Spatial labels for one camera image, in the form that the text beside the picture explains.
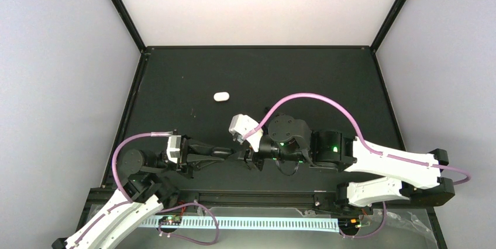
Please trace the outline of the black earbud charging case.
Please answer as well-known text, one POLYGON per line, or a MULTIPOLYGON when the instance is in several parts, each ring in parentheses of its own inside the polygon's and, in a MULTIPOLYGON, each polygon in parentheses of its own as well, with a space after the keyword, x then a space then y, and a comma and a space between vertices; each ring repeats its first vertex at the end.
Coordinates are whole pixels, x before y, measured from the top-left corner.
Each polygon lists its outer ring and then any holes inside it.
POLYGON ((214 147, 211 156, 219 158, 228 158, 235 153, 235 150, 226 147, 214 147))

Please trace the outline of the white earbud charging case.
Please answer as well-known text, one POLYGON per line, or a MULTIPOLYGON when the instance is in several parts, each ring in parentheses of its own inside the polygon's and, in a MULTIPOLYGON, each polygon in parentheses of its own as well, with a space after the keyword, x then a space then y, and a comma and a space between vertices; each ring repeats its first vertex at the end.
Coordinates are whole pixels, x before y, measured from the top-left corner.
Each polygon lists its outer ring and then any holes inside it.
POLYGON ((216 92, 213 95, 213 99, 215 102, 226 102, 230 98, 230 94, 228 92, 216 92))

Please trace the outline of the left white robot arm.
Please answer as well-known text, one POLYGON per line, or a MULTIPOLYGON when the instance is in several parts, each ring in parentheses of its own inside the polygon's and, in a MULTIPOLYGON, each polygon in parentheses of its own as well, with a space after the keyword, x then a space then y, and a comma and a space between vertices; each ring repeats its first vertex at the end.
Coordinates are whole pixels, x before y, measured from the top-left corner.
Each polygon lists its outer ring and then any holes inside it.
POLYGON ((148 132, 130 136, 121 142, 112 156, 112 175, 116 189, 106 204, 72 236, 58 238, 52 248, 115 248, 146 219, 156 214, 171 213, 160 220, 164 226, 179 225, 184 212, 196 208, 206 213, 219 230, 216 217, 198 202, 180 203, 180 192, 166 177, 169 171, 192 177, 193 171, 225 161, 234 151, 216 147, 174 132, 148 132), (129 142, 145 137, 165 137, 164 151, 121 149, 129 142))

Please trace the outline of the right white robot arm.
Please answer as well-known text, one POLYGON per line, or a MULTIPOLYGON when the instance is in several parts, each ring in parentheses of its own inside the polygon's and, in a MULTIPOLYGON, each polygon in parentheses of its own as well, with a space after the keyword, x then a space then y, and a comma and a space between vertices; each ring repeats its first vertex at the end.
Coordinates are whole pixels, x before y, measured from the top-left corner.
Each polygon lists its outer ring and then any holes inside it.
POLYGON ((249 169, 262 170, 266 160, 273 160, 277 165, 289 161, 320 170, 376 176, 337 186, 333 205, 340 213, 391 200, 437 207, 455 195, 454 182, 442 176, 449 163, 445 150, 409 153, 333 130, 312 130, 305 121, 288 115, 277 116, 266 129, 249 134, 256 124, 249 116, 236 115, 229 127, 237 141, 249 144, 247 150, 236 154, 249 169))

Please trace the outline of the black front mounting rail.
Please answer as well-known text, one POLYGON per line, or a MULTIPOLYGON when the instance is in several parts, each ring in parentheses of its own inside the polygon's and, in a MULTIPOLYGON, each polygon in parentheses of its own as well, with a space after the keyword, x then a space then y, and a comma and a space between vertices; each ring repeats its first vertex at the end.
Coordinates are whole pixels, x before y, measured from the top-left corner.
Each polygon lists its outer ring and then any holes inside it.
POLYGON ((165 208, 179 203, 196 202, 208 208, 240 207, 240 208, 297 208, 314 210, 317 213, 328 213, 335 217, 356 217, 372 214, 373 209, 381 209, 379 203, 371 207, 339 206, 335 203, 335 192, 291 192, 291 191, 195 191, 180 190, 167 198, 165 208))

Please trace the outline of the left black frame post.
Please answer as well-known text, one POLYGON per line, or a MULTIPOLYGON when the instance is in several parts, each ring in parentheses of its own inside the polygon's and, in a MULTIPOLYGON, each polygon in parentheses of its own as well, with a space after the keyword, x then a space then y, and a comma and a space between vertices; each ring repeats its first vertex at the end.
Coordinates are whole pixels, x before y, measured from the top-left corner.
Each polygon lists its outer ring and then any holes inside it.
POLYGON ((130 13, 128 12, 124 2, 122 0, 111 0, 112 4, 114 5, 114 8, 116 9, 121 21, 125 25, 128 33, 130 34, 132 40, 134 41, 137 49, 143 53, 146 50, 146 45, 141 38, 139 31, 134 24, 130 13))

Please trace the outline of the black frame post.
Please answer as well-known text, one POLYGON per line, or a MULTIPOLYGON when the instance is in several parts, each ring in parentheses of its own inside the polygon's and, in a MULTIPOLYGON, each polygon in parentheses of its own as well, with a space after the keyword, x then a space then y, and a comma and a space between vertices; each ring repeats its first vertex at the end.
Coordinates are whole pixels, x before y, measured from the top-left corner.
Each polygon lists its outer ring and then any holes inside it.
POLYGON ((396 18, 398 17, 401 9, 406 4, 407 0, 394 0, 390 10, 388 11, 381 27, 379 28, 370 48, 373 53, 376 53, 380 48, 382 42, 386 38, 388 32, 391 30, 396 18))
POLYGON ((111 0, 112 4, 114 5, 114 8, 116 9, 121 21, 125 25, 128 33, 130 34, 132 40, 134 41, 137 49, 143 53, 146 50, 146 45, 141 38, 139 31, 134 24, 130 13, 128 12, 124 2, 122 0, 111 0))

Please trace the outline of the right black frame post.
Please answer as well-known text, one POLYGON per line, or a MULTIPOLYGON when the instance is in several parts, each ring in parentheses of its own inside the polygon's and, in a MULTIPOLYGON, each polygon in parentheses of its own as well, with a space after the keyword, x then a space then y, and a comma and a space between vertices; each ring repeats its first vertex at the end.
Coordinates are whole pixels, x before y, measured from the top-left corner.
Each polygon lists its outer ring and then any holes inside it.
POLYGON ((396 18, 398 17, 401 9, 406 4, 407 0, 394 0, 390 10, 388 11, 381 27, 379 28, 370 48, 373 53, 376 53, 380 48, 382 42, 386 38, 388 32, 391 30, 396 18))

